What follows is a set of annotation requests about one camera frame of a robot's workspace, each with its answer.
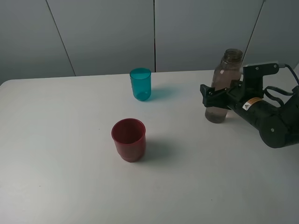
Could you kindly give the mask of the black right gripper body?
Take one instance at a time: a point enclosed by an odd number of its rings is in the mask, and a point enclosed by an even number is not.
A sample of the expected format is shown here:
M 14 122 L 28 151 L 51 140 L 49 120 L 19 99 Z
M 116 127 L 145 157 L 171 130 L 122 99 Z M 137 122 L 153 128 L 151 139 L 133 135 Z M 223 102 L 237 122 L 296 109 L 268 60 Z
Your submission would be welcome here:
M 278 108 L 263 99 L 261 84 L 235 84 L 226 89 L 228 107 L 252 126 L 283 126 Z

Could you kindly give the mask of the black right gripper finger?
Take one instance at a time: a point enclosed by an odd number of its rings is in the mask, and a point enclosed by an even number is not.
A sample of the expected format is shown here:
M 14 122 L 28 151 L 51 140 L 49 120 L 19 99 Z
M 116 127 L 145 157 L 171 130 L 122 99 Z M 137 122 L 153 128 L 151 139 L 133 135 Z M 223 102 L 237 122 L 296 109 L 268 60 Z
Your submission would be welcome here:
M 231 105 L 233 101 L 228 95 L 227 88 L 216 91 L 214 87 L 201 84 L 200 92 L 203 97 L 203 105 L 206 108 L 217 107 L 230 110 L 229 105 Z
M 243 83 L 243 81 L 241 81 L 241 80 L 232 80 L 230 88 L 232 88 L 232 89 L 234 89 L 234 88 L 240 89 L 242 87 L 242 83 Z

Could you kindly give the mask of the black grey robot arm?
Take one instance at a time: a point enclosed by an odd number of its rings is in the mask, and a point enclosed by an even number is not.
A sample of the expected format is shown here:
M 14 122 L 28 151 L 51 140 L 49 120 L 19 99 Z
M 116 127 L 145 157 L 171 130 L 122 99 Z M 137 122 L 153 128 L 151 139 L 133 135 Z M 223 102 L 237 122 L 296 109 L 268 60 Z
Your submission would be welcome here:
M 262 86 L 248 86 L 244 81 L 233 81 L 230 88 L 215 90 L 204 84 L 200 86 L 205 107 L 229 109 L 259 131 L 263 142 L 271 148 L 282 148 L 299 142 L 299 88 L 295 86 L 289 100 L 278 98 L 280 107 L 263 99 Z

